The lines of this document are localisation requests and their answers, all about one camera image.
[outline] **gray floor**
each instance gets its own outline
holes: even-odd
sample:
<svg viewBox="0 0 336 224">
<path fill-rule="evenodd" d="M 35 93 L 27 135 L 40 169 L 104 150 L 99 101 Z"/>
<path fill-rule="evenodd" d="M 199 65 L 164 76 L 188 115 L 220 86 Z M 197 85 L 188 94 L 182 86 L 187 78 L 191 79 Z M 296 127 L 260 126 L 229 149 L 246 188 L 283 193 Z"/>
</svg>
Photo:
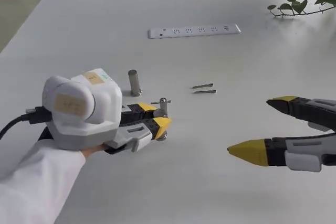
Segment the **gray floor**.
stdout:
<svg viewBox="0 0 336 224">
<path fill-rule="evenodd" d="M 0 52 L 40 0 L 0 0 Z"/>
</svg>

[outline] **white lab coat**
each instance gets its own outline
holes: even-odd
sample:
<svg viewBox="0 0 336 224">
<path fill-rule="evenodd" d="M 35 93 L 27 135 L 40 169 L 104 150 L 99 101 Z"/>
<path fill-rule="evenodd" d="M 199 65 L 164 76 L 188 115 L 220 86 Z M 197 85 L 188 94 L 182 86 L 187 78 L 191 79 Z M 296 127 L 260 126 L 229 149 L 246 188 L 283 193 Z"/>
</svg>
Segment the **white lab coat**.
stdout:
<svg viewBox="0 0 336 224">
<path fill-rule="evenodd" d="M 0 179 L 1 224 L 53 224 L 85 163 L 82 152 L 38 141 L 18 167 Z"/>
</svg>

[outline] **power strip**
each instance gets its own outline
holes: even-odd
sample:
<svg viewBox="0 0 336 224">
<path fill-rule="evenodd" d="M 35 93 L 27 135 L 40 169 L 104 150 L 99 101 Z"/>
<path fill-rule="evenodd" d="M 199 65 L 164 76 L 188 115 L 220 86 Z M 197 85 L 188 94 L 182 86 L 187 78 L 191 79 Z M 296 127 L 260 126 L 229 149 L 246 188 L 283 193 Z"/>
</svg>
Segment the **power strip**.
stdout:
<svg viewBox="0 0 336 224">
<path fill-rule="evenodd" d="M 149 31 L 149 38 L 158 39 L 221 34 L 240 34 L 240 29 L 236 24 L 218 26 L 188 26 L 182 28 L 157 28 Z"/>
</svg>

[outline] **tabletop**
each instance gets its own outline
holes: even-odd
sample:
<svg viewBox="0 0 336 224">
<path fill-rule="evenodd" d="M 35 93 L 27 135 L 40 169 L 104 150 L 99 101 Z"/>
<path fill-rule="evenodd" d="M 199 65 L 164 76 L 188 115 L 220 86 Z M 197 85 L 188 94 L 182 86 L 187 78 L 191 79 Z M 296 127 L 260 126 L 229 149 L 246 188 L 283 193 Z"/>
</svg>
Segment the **tabletop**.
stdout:
<svg viewBox="0 0 336 224">
<path fill-rule="evenodd" d="M 310 0 L 309 10 L 317 9 Z M 245 140 L 319 134 L 265 101 L 283 95 L 335 99 L 333 10 L 273 18 L 284 0 L 41 0 L 0 55 L 0 125 L 41 105 L 45 80 L 102 67 L 128 91 L 123 103 L 172 100 L 168 139 L 137 153 L 94 154 L 58 224 L 316 223 L 335 216 L 336 170 L 294 172 L 230 156 Z M 237 24 L 241 34 L 148 39 L 148 30 Z M 214 83 L 216 94 L 190 87 Z M 0 145 L 0 173 L 43 125 L 21 123 Z"/>
</svg>

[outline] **black cable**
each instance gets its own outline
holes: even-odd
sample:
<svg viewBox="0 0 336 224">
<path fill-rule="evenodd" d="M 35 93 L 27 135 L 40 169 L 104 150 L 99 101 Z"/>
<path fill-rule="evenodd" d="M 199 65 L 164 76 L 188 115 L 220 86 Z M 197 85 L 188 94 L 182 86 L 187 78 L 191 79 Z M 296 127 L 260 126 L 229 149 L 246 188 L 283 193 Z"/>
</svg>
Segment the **black cable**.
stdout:
<svg viewBox="0 0 336 224">
<path fill-rule="evenodd" d="M 53 119 L 52 114 L 45 107 L 39 106 L 32 109 L 31 113 L 27 113 L 17 117 L 10 121 L 1 131 L 0 140 L 6 134 L 6 132 L 19 122 L 28 121 L 30 124 L 50 122 Z"/>
<path fill-rule="evenodd" d="M 19 116 L 14 120 L 11 120 L 1 131 L 0 131 L 0 140 L 2 137 L 6 134 L 6 132 L 13 127 L 15 124 L 22 122 L 23 121 L 23 116 Z"/>
</svg>

